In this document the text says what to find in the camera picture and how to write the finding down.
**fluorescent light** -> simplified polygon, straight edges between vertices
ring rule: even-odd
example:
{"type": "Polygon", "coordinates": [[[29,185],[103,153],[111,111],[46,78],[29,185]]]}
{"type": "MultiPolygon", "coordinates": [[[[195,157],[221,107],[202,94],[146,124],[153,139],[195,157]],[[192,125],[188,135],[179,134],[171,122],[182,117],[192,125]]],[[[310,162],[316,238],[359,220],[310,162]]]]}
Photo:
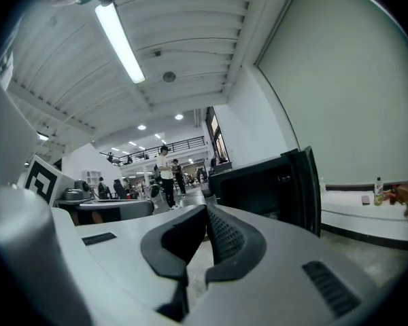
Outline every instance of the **fluorescent light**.
{"type": "Polygon", "coordinates": [[[38,139],[42,140],[42,141],[47,141],[48,140],[48,135],[41,134],[40,132],[38,132],[38,139]]]}
{"type": "Polygon", "coordinates": [[[131,50],[121,21],[116,13],[115,5],[113,3],[105,7],[99,5],[95,8],[95,14],[131,80],[135,84],[145,81],[145,76],[143,76],[142,70],[131,50]]]}

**black pants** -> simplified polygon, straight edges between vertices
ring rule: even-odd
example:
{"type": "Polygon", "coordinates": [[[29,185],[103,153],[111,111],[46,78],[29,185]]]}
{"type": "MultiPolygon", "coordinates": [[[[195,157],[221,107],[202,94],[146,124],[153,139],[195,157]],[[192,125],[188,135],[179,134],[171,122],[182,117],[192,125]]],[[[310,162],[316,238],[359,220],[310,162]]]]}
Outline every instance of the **black pants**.
{"type": "Polygon", "coordinates": [[[162,179],[162,186],[165,190],[166,201],[169,205],[169,208],[172,208],[175,205],[174,200],[174,179],[162,179]]]}
{"type": "Polygon", "coordinates": [[[181,177],[176,177],[177,179],[177,183],[178,183],[178,187],[180,188],[180,191],[183,194],[186,194],[186,188],[184,188],[184,181],[183,181],[183,176],[181,177]]]}

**concrete floor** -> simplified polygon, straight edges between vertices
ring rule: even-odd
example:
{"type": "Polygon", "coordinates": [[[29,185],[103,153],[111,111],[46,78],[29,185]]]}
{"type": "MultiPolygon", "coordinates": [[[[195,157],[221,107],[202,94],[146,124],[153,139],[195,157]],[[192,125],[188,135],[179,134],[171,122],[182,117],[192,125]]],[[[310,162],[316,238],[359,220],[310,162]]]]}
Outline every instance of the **concrete floor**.
{"type": "MultiPolygon", "coordinates": [[[[175,193],[175,201],[183,206],[191,204],[205,204],[214,200],[205,199],[198,185],[186,188],[187,196],[175,193]]],[[[156,198],[157,209],[154,214],[169,210],[167,203],[156,198]]],[[[346,238],[327,231],[321,232],[323,242],[332,250],[345,255],[348,259],[362,268],[377,284],[383,286],[392,279],[398,278],[408,266],[408,251],[379,247],[358,240],[346,238]]],[[[201,243],[192,261],[188,265],[189,286],[187,288],[189,308],[196,306],[199,298],[205,293],[205,271],[213,266],[213,253],[210,241],[201,243]]]]}

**white t-shirt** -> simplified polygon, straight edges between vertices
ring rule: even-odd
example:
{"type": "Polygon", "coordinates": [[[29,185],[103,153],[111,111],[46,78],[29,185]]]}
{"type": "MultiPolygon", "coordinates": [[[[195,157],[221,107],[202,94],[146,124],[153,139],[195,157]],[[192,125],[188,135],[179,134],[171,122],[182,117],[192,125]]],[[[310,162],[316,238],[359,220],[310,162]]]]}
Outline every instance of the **white t-shirt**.
{"type": "MultiPolygon", "coordinates": [[[[157,164],[157,168],[160,168],[161,166],[171,167],[168,164],[168,159],[166,157],[162,156],[162,155],[158,155],[158,157],[156,159],[156,164],[157,164]]],[[[161,170],[160,171],[160,177],[162,179],[173,179],[174,178],[172,170],[161,170]]]]}

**railing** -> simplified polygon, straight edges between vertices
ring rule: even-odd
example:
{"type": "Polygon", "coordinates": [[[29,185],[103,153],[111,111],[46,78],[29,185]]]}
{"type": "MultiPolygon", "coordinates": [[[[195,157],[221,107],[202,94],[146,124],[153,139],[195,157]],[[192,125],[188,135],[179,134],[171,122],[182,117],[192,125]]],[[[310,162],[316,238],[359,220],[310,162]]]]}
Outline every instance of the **railing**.
{"type": "Polygon", "coordinates": [[[173,152],[180,152],[186,151],[188,149],[193,149],[195,147],[205,146],[204,137],[197,137],[188,140],[178,141],[172,144],[161,145],[158,147],[153,147],[151,149],[145,149],[142,151],[134,152],[129,155],[125,156],[115,156],[115,155],[108,155],[107,153],[100,154],[104,155],[107,159],[109,156],[112,157],[111,163],[116,166],[126,166],[132,163],[141,162],[144,160],[149,160],[150,158],[155,158],[160,154],[160,148],[162,146],[167,146],[170,153],[173,152]]]}

